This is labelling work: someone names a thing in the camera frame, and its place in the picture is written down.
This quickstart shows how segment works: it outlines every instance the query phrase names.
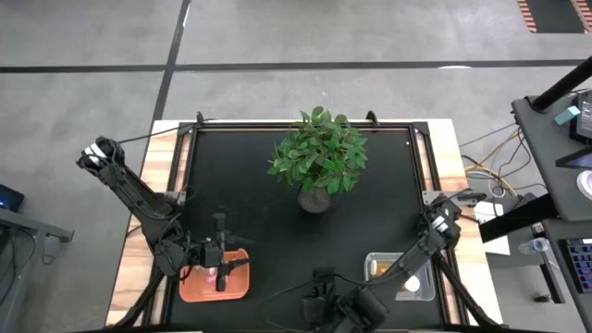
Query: potted plant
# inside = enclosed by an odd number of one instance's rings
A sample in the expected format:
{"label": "potted plant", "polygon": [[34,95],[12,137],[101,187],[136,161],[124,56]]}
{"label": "potted plant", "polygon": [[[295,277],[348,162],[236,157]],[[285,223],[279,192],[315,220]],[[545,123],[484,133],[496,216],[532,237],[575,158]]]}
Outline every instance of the potted plant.
{"label": "potted plant", "polygon": [[317,106],[272,153],[269,175],[277,175],[298,187],[298,203],[311,213],[322,213],[331,205],[331,195],[351,191],[368,158],[366,138],[352,128],[343,115],[332,118]]}

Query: wooden table frame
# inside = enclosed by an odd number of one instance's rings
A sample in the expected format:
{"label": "wooden table frame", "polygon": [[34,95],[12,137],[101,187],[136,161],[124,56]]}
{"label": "wooden table frame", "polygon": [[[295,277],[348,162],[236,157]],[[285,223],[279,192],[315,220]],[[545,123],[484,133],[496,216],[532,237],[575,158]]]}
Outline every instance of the wooden table frame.
{"label": "wooden table frame", "polygon": [[[174,129],[180,123],[194,123],[195,120],[160,120],[153,126],[153,133],[163,130]],[[245,125],[275,122],[277,120],[233,120],[213,121],[218,124],[244,123]],[[431,140],[424,141],[424,136],[417,132],[417,146],[419,158],[424,174],[425,187],[427,190],[460,191],[468,184],[464,175],[463,163],[458,149],[458,143],[454,135],[454,128],[449,119],[418,119],[418,120],[382,120],[381,122],[426,122],[429,128]],[[151,138],[148,151],[144,160],[142,180],[145,181],[154,191],[179,191],[183,185],[185,166],[187,165],[188,152],[191,145],[191,135],[178,136],[177,130],[155,135]],[[174,156],[175,150],[180,154]],[[176,170],[171,172],[171,166],[178,165]],[[463,208],[465,215],[472,215],[473,209]],[[456,265],[462,283],[471,292],[477,303],[495,321],[501,323],[500,309],[497,302],[493,282],[487,266],[483,244],[479,234],[478,225],[470,220],[461,218],[457,221],[462,228],[462,236],[454,250]],[[133,216],[129,222],[129,230],[139,226],[139,221]],[[119,270],[115,287],[109,305],[105,323],[115,324],[136,301],[142,293],[152,270],[152,255],[147,247],[142,233],[138,230],[126,239],[121,256]],[[444,288],[449,310],[450,322],[458,324],[462,322],[461,314],[456,302],[456,297],[446,278]],[[139,319],[138,324],[157,324],[160,322],[163,313],[165,282],[161,284],[156,294],[152,310],[152,320]],[[475,325],[474,319],[469,315],[469,322]]]}

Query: table leg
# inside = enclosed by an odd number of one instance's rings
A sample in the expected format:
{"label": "table leg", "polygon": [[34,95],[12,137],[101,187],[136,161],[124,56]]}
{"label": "table leg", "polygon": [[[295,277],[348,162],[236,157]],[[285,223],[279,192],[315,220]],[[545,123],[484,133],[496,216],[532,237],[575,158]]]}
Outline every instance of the table leg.
{"label": "table leg", "polygon": [[565,297],[563,297],[559,282],[553,273],[553,267],[551,266],[549,257],[546,252],[541,253],[541,255],[543,256],[544,263],[540,265],[540,271],[543,273],[543,278],[545,278],[545,282],[549,288],[551,299],[556,304],[563,304],[565,303]]}
{"label": "table leg", "polygon": [[507,235],[519,228],[528,227],[545,218],[557,217],[555,203],[547,193],[520,206],[503,216],[498,216],[479,226],[481,240],[485,243]]}

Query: clear plastic container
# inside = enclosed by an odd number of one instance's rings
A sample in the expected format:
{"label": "clear plastic container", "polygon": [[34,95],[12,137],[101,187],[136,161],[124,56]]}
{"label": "clear plastic container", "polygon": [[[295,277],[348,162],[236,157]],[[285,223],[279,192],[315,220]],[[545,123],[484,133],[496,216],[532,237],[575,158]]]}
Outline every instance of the clear plastic container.
{"label": "clear plastic container", "polygon": [[541,253],[548,250],[549,247],[549,240],[544,237],[539,237],[520,244],[518,246],[518,251],[524,254]]}
{"label": "clear plastic container", "polygon": [[[364,261],[364,278],[369,280],[372,276],[372,262],[376,260],[379,264],[394,263],[401,257],[403,253],[369,253]],[[428,260],[414,276],[419,279],[419,290],[408,291],[405,289],[399,290],[396,301],[432,301],[436,297],[436,288],[434,286],[434,274],[432,273],[432,263]]]}

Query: food container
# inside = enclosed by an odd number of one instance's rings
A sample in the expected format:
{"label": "food container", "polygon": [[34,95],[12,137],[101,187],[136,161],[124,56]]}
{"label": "food container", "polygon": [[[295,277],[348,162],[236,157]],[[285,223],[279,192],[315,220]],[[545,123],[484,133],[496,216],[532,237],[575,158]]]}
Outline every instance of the food container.
{"label": "food container", "polygon": [[[403,253],[369,253],[364,261],[365,280],[367,281],[384,273],[402,255]],[[419,280],[419,289],[417,291],[408,291],[401,286],[401,289],[397,292],[396,301],[432,301],[436,297],[431,261],[428,260],[415,272],[414,276]]]}

